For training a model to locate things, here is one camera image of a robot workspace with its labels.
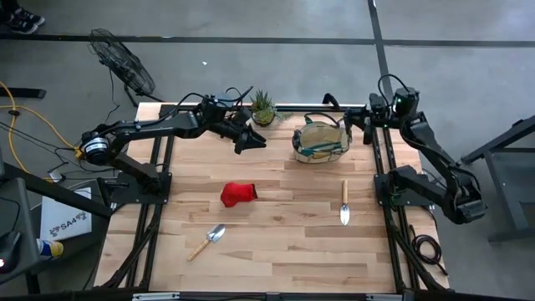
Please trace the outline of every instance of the red glove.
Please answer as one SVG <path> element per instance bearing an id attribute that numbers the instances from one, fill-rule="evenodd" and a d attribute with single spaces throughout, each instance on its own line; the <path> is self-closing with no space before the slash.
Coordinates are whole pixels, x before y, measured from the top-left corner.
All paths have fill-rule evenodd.
<path id="1" fill-rule="evenodd" d="M 238 202 L 250 202 L 258 198 L 254 184 L 227 183 L 221 193 L 221 201 L 225 207 L 234 207 Z"/>

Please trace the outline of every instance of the cable coil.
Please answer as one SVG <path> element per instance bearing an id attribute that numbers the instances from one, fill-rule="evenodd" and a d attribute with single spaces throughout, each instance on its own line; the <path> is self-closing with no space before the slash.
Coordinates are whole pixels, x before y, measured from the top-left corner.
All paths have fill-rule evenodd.
<path id="1" fill-rule="evenodd" d="M 412 231 L 414 238 L 410 242 L 410 245 L 412 246 L 413 250 L 416 253 L 416 256 L 423 262 L 427 263 L 429 265 L 436 265 L 438 268 L 444 273 L 444 275 L 448 276 L 448 272 L 444 267 L 441 265 L 441 259 L 442 259 L 442 248 L 441 245 L 431 236 L 426 234 L 416 235 L 415 229 L 410 225 L 410 230 Z M 425 243 L 429 243 L 431 247 L 433 248 L 433 252 L 435 255 L 433 257 L 428 257 L 424 255 L 421 252 L 421 246 Z"/>

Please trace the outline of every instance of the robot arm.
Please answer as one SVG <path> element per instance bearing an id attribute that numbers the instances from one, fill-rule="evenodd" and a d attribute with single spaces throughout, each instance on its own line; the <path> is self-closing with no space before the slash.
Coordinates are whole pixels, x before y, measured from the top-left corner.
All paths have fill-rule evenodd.
<path id="1" fill-rule="evenodd" d="M 372 141 L 375 127 L 399 129 L 403 140 L 422 155 L 446 180 L 446 189 L 418 176 L 411 166 L 402 166 L 388 173 L 388 193 L 393 196 L 404 189 L 434 202 L 444 215 L 456 224 L 472 222 L 485 214 L 479 183 L 460 168 L 436 142 L 423 112 L 416 112 L 419 92 L 410 87 L 397 89 L 392 104 L 377 94 L 369 96 L 369 107 L 349 109 L 344 115 L 347 131 L 356 125 L 364 131 L 364 143 Z"/>
<path id="2" fill-rule="evenodd" d="M 113 166 L 133 176 L 143 191 L 157 193 L 161 189 L 161 176 L 155 166 L 141 164 L 121 153 L 124 146 L 133 140 L 169 135 L 195 139 L 209 130 L 221 138 L 230 138 L 235 143 L 234 151 L 237 154 L 247 149 L 266 147 L 266 139 L 247 125 L 251 118 L 249 109 L 241 108 L 227 117 L 228 112 L 235 110 L 234 102 L 236 100 L 205 97 L 195 108 L 178 115 L 175 115 L 177 105 L 158 120 L 118 121 L 112 125 L 99 125 L 82 135 L 81 149 L 87 162 L 97 166 Z"/>

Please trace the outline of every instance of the bag handle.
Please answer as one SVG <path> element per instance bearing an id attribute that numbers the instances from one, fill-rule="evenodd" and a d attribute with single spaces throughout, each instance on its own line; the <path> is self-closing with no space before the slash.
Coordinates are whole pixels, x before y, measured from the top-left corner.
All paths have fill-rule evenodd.
<path id="1" fill-rule="evenodd" d="M 322 113 L 322 112 L 313 112 L 313 113 L 307 113 L 304 115 L 304 120 L 307 124 L 310 124 L 312 123 L 312 120 L 310 119 L 310 115 L 320 115 L 320 116 L 323 116 L 323 117 L 327 117 L 329 118 L 331 121 L 333 121 L 333 123 L 336 125 L 335 127 L 338 129 L 340 127 L 340 123 L 338 121 L 336 121 L 333 117 L 325 114 L 325 113 Z"/>

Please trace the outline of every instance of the wooden table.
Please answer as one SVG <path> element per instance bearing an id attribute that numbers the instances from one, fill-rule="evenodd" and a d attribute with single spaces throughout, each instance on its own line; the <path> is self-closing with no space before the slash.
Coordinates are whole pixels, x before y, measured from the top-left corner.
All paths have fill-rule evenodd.
<path id="1" fill-rule="evenodd" d="M 160 104 L 142 103 L 137 116 L 153 120 L 159 110 Z M 294 160 L 290 141 L 303 125 L 303 114 L 293 114 L 289 120 L 257 128 L 267 138 L 267 148 L 241 155 L 234 154 L 231 141 L 210 132 L 194 140 L 175 139 L 171 196 L 162 214 L 151 290 L 395 291 L 385 220 L 372 187 L 376 170 L 371 146 L 362 144 L 363 134 L 354 127 L 354 142 L 340 160 L 303 164 Z M 398 166 L 410 164 L 419 170 L 418 152 L 396 130 L 392 140 Z M 148 162 L 152 144 L 153 140 L 134 141 L 128 154 Z M 383 163 L 389 170 L 387 161 Z M 339 220 L 344 179 L 349 182 L 351 211 L 347 227 Z M 229 181 L 254 183 L 258 199 L 225 208 L 220 194 Z M 139 210 L 139 205 L 126 205 L 112 216 L 95 285 L 108 280 L 130 252 Z M 427 212 L 419 207 L 406 211 L 418 234 L 438 238 Z M 227 225 L 222 239 L 187 262 L 206 231 L 218 223 Z M 141 254 L 139 270 L 144 258 Z M 408 283 L 405 256 L 400 258 Z M 427 267 L 447 286 L 438 267 Z"/>

